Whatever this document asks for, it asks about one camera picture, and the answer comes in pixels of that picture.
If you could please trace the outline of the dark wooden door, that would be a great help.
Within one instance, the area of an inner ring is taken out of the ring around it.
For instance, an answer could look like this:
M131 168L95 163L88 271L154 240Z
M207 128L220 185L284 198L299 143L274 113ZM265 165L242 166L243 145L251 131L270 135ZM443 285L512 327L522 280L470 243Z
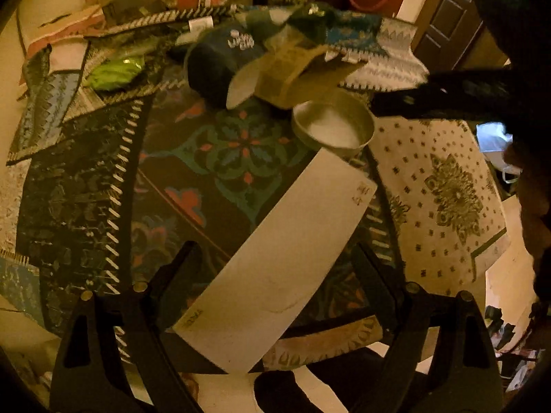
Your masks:
M425 0L416 25L412 50L431 73L507 63L474 0Z

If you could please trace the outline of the white plastic bag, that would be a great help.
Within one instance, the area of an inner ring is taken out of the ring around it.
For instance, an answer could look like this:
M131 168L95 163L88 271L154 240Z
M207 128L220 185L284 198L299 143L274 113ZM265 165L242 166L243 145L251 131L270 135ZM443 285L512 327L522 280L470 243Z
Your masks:
M521 169L507 163L504 152L513 142L513 135L506 132L501 122L487 122L478 124L475 136L480 151L492 167L501 173L503 181L513 184L521 175Z

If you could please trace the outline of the green wrapper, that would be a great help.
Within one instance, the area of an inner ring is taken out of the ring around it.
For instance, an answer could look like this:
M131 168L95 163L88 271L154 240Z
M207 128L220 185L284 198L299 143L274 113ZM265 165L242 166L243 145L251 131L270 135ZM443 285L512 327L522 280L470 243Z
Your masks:
M84 86L96 92L114 92L130 85L145 70L143 56L109 60L95 67L84 80Z

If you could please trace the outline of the patchwork patterned tablecloth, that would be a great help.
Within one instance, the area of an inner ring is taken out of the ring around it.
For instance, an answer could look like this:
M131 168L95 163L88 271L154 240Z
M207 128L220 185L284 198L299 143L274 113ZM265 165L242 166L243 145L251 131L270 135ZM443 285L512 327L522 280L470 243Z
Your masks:
M26 63L28 105L1 180L1 294L52 334L85 290L146 282L187 241L202 266L184 311L314 157L289 112L258 99L209 106L168 49L192 21L232 9L168 12L110 34L69 38ZM114 92L84 80L143 56ZM353 159L377 191L354 239L438 295L481 286L509 247L499 193L468 125L384 118Z

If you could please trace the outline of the round metal tin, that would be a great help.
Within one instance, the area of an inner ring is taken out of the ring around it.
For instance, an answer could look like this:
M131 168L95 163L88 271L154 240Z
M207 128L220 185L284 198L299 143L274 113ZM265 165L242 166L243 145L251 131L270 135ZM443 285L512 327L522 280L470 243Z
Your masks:
M366 102L341 88L295 105L291 127L312 150L325 148L343 159L362 153L375 133L374 115Z

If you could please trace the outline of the white paper envelope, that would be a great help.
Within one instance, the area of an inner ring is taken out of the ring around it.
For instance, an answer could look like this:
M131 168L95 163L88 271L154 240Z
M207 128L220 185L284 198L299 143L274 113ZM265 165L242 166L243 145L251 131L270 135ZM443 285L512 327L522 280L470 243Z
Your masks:
M376 190L365 172L319 150L175 333L224 372L248 373L316 293Z

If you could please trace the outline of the yellow paper bag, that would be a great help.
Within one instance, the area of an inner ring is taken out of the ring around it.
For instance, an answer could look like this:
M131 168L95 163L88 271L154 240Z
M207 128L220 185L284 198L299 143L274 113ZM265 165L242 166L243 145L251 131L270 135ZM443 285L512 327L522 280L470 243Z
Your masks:
M309 39L288 41L268 51L261 59L254 95L282 109L312 100L342 78L341 56L327 60L327 53Z

